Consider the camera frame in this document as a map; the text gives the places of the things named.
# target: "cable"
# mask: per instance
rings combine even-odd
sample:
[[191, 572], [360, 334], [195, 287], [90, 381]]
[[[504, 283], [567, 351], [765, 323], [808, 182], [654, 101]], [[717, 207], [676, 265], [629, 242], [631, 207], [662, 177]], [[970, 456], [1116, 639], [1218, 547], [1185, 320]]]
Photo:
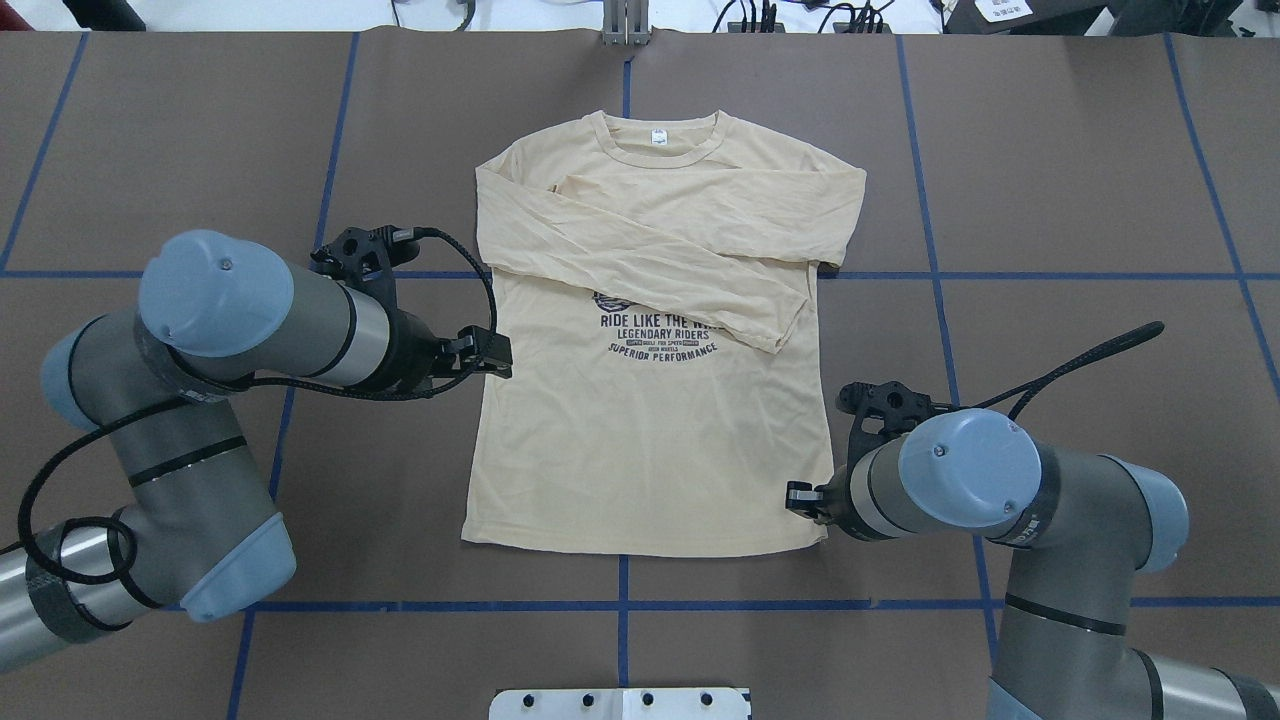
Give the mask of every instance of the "cable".
[[974, 407], [991, 407], [997, 402], [1009, 400], [1010, 397], [1023, 393], [1014, 407], [1009, 411], [1009, 419], [1016, 420], [1018, 415], [1021, 414], [1023, 409], [1029, 404], [1042, 389], [1044, 389], [1051, 382], [1061, 378], [1062, 375], [1079, 370], [1085, 365], [1092, 365], [1098, 360], [1105, 360], [1112, 355], [1124, 352], [1125, 350], [1132, 350], [1139, 345], [1157, 337], [1160, 333], [1165, 332], [1165, 323], [1155, 322], [1147, 323], [1140, 328], [1134, 328], [1124, 334], [1119, 334], [1106, 342], [1098, 343], [1089, 350], [1076, 355], [1075, 357], [1068, 360], [1066, 363], [1053, 368], [1053, 370], [1036, 378], [1034, 380], [1025, 382], [1012, 389], [1006, 389], [1005, 392], [974, 405]]
[[42, 550], [40, 550], [40, 546], [36, 544], [36, 533], [31, 529], [31, 512], [36, 507], [36, 498], [40, 496], [40, 491], [45, 487], [45, 483], [54, 474], [54, 470], [56, 470], [58, 466], [61, 465], [68, 457], [79, 452], [90, 443], [102, 439], [125, 425], [132, 425], [138, 420], [145, 420], [146, 418], [159, 415], [160, 413], [168, 413], [169, 410], [177, 410], [178, 407], [183, 407], [186, 405], [188, 405], [186, 400], [174, 397], [165, 400], [164, 402], [143, 407], [137, 413], [125, 415], [114, 423], [108, 423], [99, 429], [82, 436], [67, 447], [59, 450], [58, 454], [49, 459], [49, 462], [45, 462], [45, 466], [40, 469], [40, 473], [36, 473], [35, 479], [32, 479], [31, 484], [27, 486], [27, 492], [22, 495], [22, 502], [18, 505], [18, 544], [27, 551], [27, 556], [31, 557], [36, 565], [40, 565], [45, 569], [45, 571], [55, 578], [70, 583], [79, 583], [82, 585], [104, 585], [106, 583], [119, 580], [129, 571], [131, 568], [133, 568], [133, 562], [138, 556], [138, 543], [136, 542], [133, 529], [124, 523], [113, 518], [90, 516], [74, 518], [63, 525], [64, 533], [74, 528], [106, 528], [108, 530], [115, 530], [129, 539], [129, 552], [125, 555], [124, 562], [122, 562], [119, 568], [115, 568], [105, 575], [86, 575], [83, 573], [68, 570], [59, 560], [49, 557]]
[[822, 33], [822, 31], [827, 29], [827, 20], [829, 20], [829, 19], [831, 19], [831, 15], [832, 15], [832, 14], [833, 14], [833, 13], [835, 13], [836, 10], [840, 10], [840, 9], [845, 9], [845, 10], [849, 10], [849, 24], [850, 24], [850, 26], [852, 26], [852, 24], [854, 24], [854, 14], [855, 14], [855, 13], [858, 12], [858, 10], [856, 10], [856, 9], [854, 8], [854, 5], [852, 5], [851, 3], [836, 3], [835, 5], [832, 5], [832, 6], [829, 6], [829, 8], [827, 9], [827, 14], [826, 14], [826, 15], [824, 15], [824, 17], [822, 18], [822, 24], [819, 24], [819, 26], [818, 26], [818, 32], [819, 32], [819, 33]]
[[[257, 379], [251, 379], [247, 383], [236, 386], [218, 383], [207, 378], [202, 378], [202, 380], [221, 387], [224, 389], [236, 392], [255, 387], [287, 386], [298, 389], [320, 392], [324, 395], [348, 397], [352, 400], [374, 400], [374, 401], [389, 401], [389, 402], [401, 402], [407, 400], [425, 400], [429, 397], [435, 397], [442, 392], [457, 387], [462, 380], [475, 374], [475, 372], [484, 363], [484, 357], [485, 355], [488, 355], [489, 347], [493, 345], [493, 338], [498, 333], [498, 301], [493, 292], [493, 282], [485, 274], [484, 268], [480, 266], [480, 263], [471, 255], [471, 252], [467, 251], [466, 247], [462, 246], [461, 242], [458, 242], [452, 236], [449, 236], [449, 233], [439, 228], [413, 228], [413, 240], [425, 240], [429, 237], [443, 240], [456, 251], [458, 251], [460, 255], [462, 255], [462, 259], [466, 260], [468, 265], [471, 265], [471, 269], [475, 272], [476, 277], [480, 278], [481, 283], [484, 283], [485, 295], [489, 301], [489, 334], [476, 347], [475, 357], [471, 360], [471, 363], [468, 363], [465, 368], [462, 368], [458, 372], [458, 375], [451, 379], [449, 382], [444, 383], [440, 387], [433, 387], [420, 392], [370, 393], [370, 392], [360, 392], [343, 388], [333, 388], [329, 386], [300, 380], [297, 378], [257, 378]], [[164, 402], [157, 402], [155, 405], [143, 407], [142, 410], [138, 410], [129, 415], [125, 415], [119, 420], [108, 423], [97, 428], [96, 430], [79, 437], [67, 447], [59, 450], [47, 462], [45, 462], [45, 466], [40, 469], [40, 473], [37, 473], [36, 477], [31, 480], [31, 484], [27, 486], [27, 492], [23, 493], [22, 502], [18, 505], [18, 542], [0, 551], [0, 555], [4, 555], [5, 552], [22, 547], [23, 550], [27, 551], [27, 556], [31, 557], [36, 562], [36, 565], [40, 565], [42, 569], [45, 569], [49, 574], [64, 582], [79, 583], [82, 585], [101, 585], [119, 580], [120, 578], [127, 575], [128, 571], [133, 568], [133, 564], [137, 560], [137, 553], [138, 553], [137, 536], [133, 533], [132, 528], [129, 528], [128, 525], [114, 518], [88, 516], [88, 518], [73, 518], [70, 520], [67, 520], [67, 523], [63, 524], [64, 536], [65, 533], [76, 528], [106, 528], [109, 532], [116, 532], [128, 539], [128, 552], [125, 553], [123, 562], [120, 564], [119, 568], [115, 568], [110, 573], [102, 575], [86, 575], [83, 573], [77, 573], [64, 566], [60, 562], [60, 560], [55, 560], [45, 555], [45, 552], [41, 551], [40, 547], [36, 544], [36, 533], [32, 530], [31, 527], [31, 514], [36, 506], [36, 498], [40, 496], [40, 491], [44, 489], [45, 483], [49, 482], [49, 478], [54, 474], [54, 470], [56, 470], [58, 466], [61, 465], [64, 461], [67, 461], [67, 459], [70, 457], [72, 455], [79, 452], [88, 445], [99, 439], [102, 439], [104, 437], [122, 428], [132, 425], [133, 423], [145, 420], [147, 418], [151, 418], [152, 415], [168, 413], [169, 410], [177, 410], [178, 407], [184, 407], [187, 405], [188, 402], [180, 397], [174, 397], [170, 400], [165, 400]]]
[[476, 17], [476, 0], [467, 0], [467, 17], [462, 18], [462, 24], [453, 32], [462, 32], [471, 27], [471, 19]]
[[[727, 15], [727, 14], [728, 14], [728, 9], [733, 6], [733, 3], [739, 3], [739, 4], [741, 4], [741, 3], [742, 3], [742, 0], [728, 0], [728, 3], [724, 3], [724, 6], [723, 6], [723, 8], [721, 8], [721, 14], [719, 14], [719, 15], [717, 15], [717, 18], [716, 18], [716, 24], [714, 24], [714, 26], [712, 26], [712, 32], [719, 32], [719, 24], [721, 24], [722, 22], [724, 22], [724, 15]], [[746, 19], [746, 10], [745, 10], [745, 9], [742, 10], [742, 19], [744, 19], [744, 20]]]

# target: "white bracket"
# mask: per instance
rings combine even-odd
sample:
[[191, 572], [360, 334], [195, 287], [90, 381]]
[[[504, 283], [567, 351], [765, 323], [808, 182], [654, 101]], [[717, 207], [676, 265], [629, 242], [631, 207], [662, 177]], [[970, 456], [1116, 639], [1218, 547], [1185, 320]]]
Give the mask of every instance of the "white bracket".
[[503, 691], [489, 720], [751, 720], [742, 688]]

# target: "beige t-shirt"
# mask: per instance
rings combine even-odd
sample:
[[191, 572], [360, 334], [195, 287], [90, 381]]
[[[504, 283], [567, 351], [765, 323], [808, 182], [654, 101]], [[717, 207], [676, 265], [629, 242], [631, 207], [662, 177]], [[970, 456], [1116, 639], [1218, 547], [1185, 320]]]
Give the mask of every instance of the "beige t-shirt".
[[717, 113], [594, 113], [476, 169], [513, 377], [488, 378], [462, 538], [681, 557], [805, 547], [824, 483], [817, 265], [865, 172]]

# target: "shirt hem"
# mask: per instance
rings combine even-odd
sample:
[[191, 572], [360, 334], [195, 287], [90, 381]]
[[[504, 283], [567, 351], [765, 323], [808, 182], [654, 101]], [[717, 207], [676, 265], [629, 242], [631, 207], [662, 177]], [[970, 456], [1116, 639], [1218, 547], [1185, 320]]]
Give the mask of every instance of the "shirt hem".
[[524, 550], [584, 555], [643, 555], [649, 557], [750, 557], [801, 550], [827, 539], [823, 528], [804, 533], [762, 538], [690, 538], [687, 542], [654, 542], [653, 538], [559, 536], [497, 523], [467, 523], [462, 539], [504, 544]]

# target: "blue tape line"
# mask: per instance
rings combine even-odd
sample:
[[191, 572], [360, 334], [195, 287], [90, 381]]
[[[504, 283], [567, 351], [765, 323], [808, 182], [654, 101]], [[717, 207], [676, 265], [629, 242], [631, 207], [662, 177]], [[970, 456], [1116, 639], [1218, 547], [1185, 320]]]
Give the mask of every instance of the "blue tape line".
[[320, 196], [320, 218], [316, 220], [316, 240], [314, 250], [324, 245], [325, 223], [329, 222], [329, 199], [333, 196], [333, 178], [338, 174], [338, 154], [342, 151], [342, 128], [347, 122], [347, 101], [351, 99], [351, 78], [356, 74], [356, 50], [360, 47], [360, 33], [351, 33], [351, 50], [347, 54], [347, 77], [342, 81], [342, 100], [338, 102], [338, 122], [333, 127], [333, 147], [329, 150], [329, 170], [324, 178], [324, 195]]
[[499, 600], [262, 601], [256, 612], [865, 612], [982, 610], [979, 598], [938, 600]]
[[13, 254], [13, 246], [18, 242], [18, 229], [22, 228], [22, 218], [27, 214], [27, 202], [31, 200], [32, 191], [36, 190], [36, 178], [40, 177], [40, 168], [45, 164], [45, 154], [49, 152], [49, 143], [54, 140], [54, 131], [58, 129], [58, 118], [61, 117], [63, 108], [67, 105], [67, 96], [70, 95], [72, 82], [76, 79], [76, 70], [79, 69], [81, 58], [84, 56], [86, 45], [88, 45], [88, 33], [82, 32], [79, 42], [76, 45], [76, 54], [72, 55], [72, 64], [67, 68], [63, 90], [58, 94], [58, 102], [54, 104], [54, 114], [49, 117], [49, 126], [45, 127], [45, 137], [40, 141], [40, 150], [36, 151], [36, 161], [32, 163], [31, 174], [27, 176], [27, 187], [22, 191], [18, 210], [13, 215], [13, 224], [9, 225], [9, 237], [5, 240], [4, 250], [0, 251], [0, 272], [9, 265], [9, 255]]
[[[0, 278], [12, 279], [137, 279], [142, 270], [4, 270]], [[471, 270], [396, 270], [396, 279], [408, 281], [471, 281]], [[1235, 273], [1073, 273], [1073, 272], [982, 272], [940, 270], [942, 281], [1158, 281], [1158, 282], [1236, 282]], [[1249, 282], [1280, 281], [1280, 273], [1243, 273]], [[932, 281], [933, 273], [922, 270], [859, 270], [819, 274], [820, 281]]]
[[248, 648], [253, 639], [253, 610], [244, 611], [244, 626], [241, 629], [241, 647], [236, 653], [236, 674], [232, 676], [232, 697], [227, 702], [227, 720], [239, 715], [239, 697], [244, 687], [244, 670], [248, 667]]
[[1280, 607], [1280, 596], [1135, 597], [1133, 607]]
[[622, 61], [622, 117], [631, 117], [631, 60], [635, 58], [627, 58]]
[[[906, 110], [906, 133], [911, 141], [911, 161], [915, 165], [915, 187], [920, 199], [920, 220], [924, 227], [924, 247], [929, 255], [929, 282], [933, 283], [933, 305], [938, 315], [938, 333], [942, 336], [942, 359], [947, 369], [947, 389], [951, 402], [960, 405], [960, 384], [956, 380], [955, 355], [951, 351], [951, 328], [947, 325], [946, 301], [942, 296], [942, 273], [938, 266], [938, 252], [933, 240], [933, 219], [929, 214], [929, 196], [924, 186], [924, 163], [920, 158], [920, 141], [915, 128], [915, 109], [911, 105], [911, 81], [906, 69], [906, 46], [901, 35], [893, 36], [897, 45], [897, 70], [902, 79], [902, 105]], [[991, 607], [991, 584], [987, 582], [987, 556], [982, 548], [982, 538], [973, 537], [973, 560], [978, 573], [978, 589], [982, 592], [982, 615], [987, 629], [987, 650], [992, 665], [996, 664], [996, 614]]]
[[284, 469], [284, 441], [289, 434], [289, 423], [293, 420], [293, 398], [297, 388], [284, 388], [284, 405], [280, 409], [280, 427], [275, 433], [275, 454], [271, 456], [271, 479], [266, 486], [266, 492], [275, 500], [275, 493], [280, 489], [280, 471]]
[[0, 278], [12, 279], [137, 279], [142, 270], [5, 270]]
[[1231, 258], [1231, 266], [1240, 283], [1240, 295], [1244, 296], [1244, 306], [1249, 313], [1249, 323], [1253, 325], [1253, 334], [1262, 351], [1262, 361], [1267, 366], [1271, 377], [1271, 389], [1280, 400], [1280, 374], [1276, 373], [1275, 359], [1271, 355], [1271, 346], [1267, 343], [1266, 332], [1262, 329], [1262, 319], [1258, 309], [1253, 304], [1253, 293], [1249, 292], [1249, 283], [1244, 277], [1244, 266], [1240, 265], [1240, 255], [1235, 249], [1235, 240], [1231, 237], [1231, 228], [1226, 222], [1226, 213], [1222, 211], [1222, 202], [1217, 196], [1217, 187], [1213, 184], [1213, 174], [1210, 173], [1208, 161], [1204, 159], [1204, 150], [1201, 147], [1199, 135], [1196, 132], [1196, 120], [1192, 119], [1192, 109], [1187, 102], [1187, 91], [1183, 87], [1183, 73], [1178, 69], [1178, 53], [1174, 51], [1174, 37], [1165, 33], [1165, 53], [1169, 55], [1169, 69], [1174, 76], [1174, 90], [1178, 91], [1178, 105], [1183, 110], [1183, 120], [1187, 123], [1187, 135], [1190, 136], [1192, 150], [1196, 151], [1196, 161], [1199, 164], [1201, 174], [1204, 177], [1204, 187], [1208, 188], [1210, 201], [1213, 204], [1213, 215], [1217, 218], [1217, 227], [1222, 232], [1222, 242], [1226, 243], [1226, 254]]
[[613, 600], [262, 601], [257, 612], [617, 612]]
[[978, 568], [978, 593], [982, 596], [982, 621], [987, 626], [987, 652], [991, 653], [991, 664], [996, 664], [1000, 651], [1000, 641], [996, 635], [996, 606], [991, 601], [991, 579], [987, 577], [987, 551], [982, 544], [982, 538], [970, 536], [973, 539], [973, 560]]
[[[635, 56], [622, 61], [622, 117], [631, 117], [631, 61]], [[618, 556], [618, 687], [626, 688], [631, 684], [631, 618], [628, 603], [631, 600], [631, 557]]]
[[[1135, 597], [1133, 607], [1280, 607], [1280, 596]], [[262, 601], [255, 612], [910, 612], [1002, 610], [1004, 600]], [[182, 612], [177, 605], [165, 607]]]
[[897, 45], [897, 69], [902, 78], [902, 105], [906, 110], [906, 133], [911, 141], [911, 161], [915, 165], [915, 188], [920, 200], [920, 222], [924, 225], [924, 247], [929, 254], [929, 279], [933, 282], [933, 305], [938, 314], [938, 331], [942, 334], [942, 357], [947, 365], [947, 388], [951, 402], [960, 404], [960, 389], [956, 386], [955, 357], [951, 354], [951, 328], [947, 325], [946, 304], [942, 297], [942, 277], [938, 270], [938, 252], [933, 243], [933, 219], [929, 214], [929, 196], [924, 188], [924, 164], [920, 160], [920, 142], [915, 131], [915, 109], [911, 106], [911, 81], [906, 74], [906, 49], [902, 36], [895, 35]]
[[628, 685], [631, 651], [628, 647], [631, 602], [631, 556], [618, 556], [618, 687]]

